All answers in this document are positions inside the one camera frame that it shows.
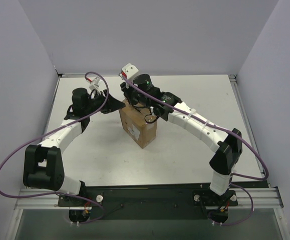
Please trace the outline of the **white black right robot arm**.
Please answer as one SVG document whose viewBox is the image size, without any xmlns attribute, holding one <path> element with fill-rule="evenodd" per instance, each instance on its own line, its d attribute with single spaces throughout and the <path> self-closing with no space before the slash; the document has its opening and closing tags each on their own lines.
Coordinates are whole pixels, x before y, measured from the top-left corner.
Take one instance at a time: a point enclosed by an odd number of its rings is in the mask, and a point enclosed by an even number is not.
<svg viewBox="0 0 290 240">
<path fill-rule="evenodd" d="M 232 180 L 233 168 L 242 154 L 242 142 L 226 132 L 213 128 L 216 126 L 215 124 L 199 115 L 181 98 L 171 92 L 164 92 L 155 87 L 150 75 L 140 74 L 132 79 L 131 84 L 142 92 L 126 82 L 120 84 L 121 90 L 130 105 L 141 104 L 150 109 L 151 113 L 157 118 L 182 127 L 214 152 L 214 156 L 209 162 L 213 169 L 209 188 L 219 196 L 225 194 Z"/>
</svg>

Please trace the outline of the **brown cardboard express box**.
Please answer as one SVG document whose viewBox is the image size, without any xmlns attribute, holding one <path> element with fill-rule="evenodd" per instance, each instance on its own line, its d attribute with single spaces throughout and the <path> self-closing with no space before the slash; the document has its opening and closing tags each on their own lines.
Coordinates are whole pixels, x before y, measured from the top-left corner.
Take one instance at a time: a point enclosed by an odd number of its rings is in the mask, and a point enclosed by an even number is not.
<svg viewBox="0 0 290 240">
<path fill-rule="evenodd" d="M 153 121 L 154 117 L 146 116 L 150 111 L 145 108 L 135 109 L 129 105 L 126 99 L 123 100 L 124 108 L 119 110 L 122 128 L 140 147 L 145 148 L 153 142 L 157 135 L 157 122 L 147 123 Z"/>
</svg>

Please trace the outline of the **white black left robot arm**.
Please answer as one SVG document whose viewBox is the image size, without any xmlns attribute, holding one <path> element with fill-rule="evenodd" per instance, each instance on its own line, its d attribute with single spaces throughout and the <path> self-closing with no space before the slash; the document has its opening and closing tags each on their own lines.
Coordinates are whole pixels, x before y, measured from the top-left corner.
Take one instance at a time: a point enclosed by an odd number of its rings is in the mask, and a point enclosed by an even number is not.
<svg viewBox="0 0 290 240">
<path fill-rule="evenodd" d="M 23 183 L 25 186 L 70 194 L 77 206 L 87 201 L 82 182 L 65 176 L 62 153 L 69 144 L 87 128 L 89 115 L 96 110 L 109 114 L 125 107 L 125 103 L 112 97 L 105 89 L 92 97 L 87 89 L 76 88 L 72 93 L 62 129 L 48 136 L 38 145 L 29 145 L 25 151 Z"/>
</svg>

